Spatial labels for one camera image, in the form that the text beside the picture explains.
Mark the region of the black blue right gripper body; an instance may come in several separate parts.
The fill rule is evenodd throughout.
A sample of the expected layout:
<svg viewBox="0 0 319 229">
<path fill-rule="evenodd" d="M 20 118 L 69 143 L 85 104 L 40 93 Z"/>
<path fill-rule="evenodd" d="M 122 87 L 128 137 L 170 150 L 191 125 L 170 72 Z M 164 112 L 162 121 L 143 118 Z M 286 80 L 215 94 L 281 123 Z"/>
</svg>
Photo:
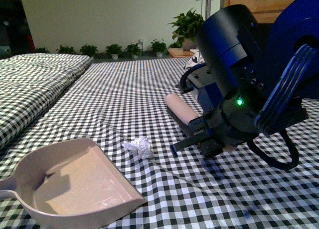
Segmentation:
<svg viewBox="0 0 319 229">
<path fill-rule="evenodd" d="M 217 106 L 202 116 L 190 109 L 188 127 L 192 138 L 201 135 L 197 143 L 206 158 L 231 152 L 249 140 L 249 115 L 238 107 Z"/>
</svg>

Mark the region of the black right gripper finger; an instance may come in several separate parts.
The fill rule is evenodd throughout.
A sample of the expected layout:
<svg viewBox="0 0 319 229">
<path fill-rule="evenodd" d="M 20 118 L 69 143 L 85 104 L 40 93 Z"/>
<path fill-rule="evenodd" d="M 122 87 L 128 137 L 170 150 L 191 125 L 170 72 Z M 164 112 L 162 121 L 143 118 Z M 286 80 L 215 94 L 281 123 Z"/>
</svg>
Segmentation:
<svg viewBox="0 0 319 229">
<path fill-rule="evenodd" d="M 170 145 L 170 149 L 172 151 L 172 154 L 174 157 L 177 157 L 177 152 L 187 148 L 191 145 L 194 145 L 196 143 L 202 142 L 206 139 L 209 139 L 211 137 L 211 135 L 193 135 L 192 137 L 186 138 L 182 141 L 179 141 L 177 143 L 174 143 L 172 145 Z"/>
</svg>

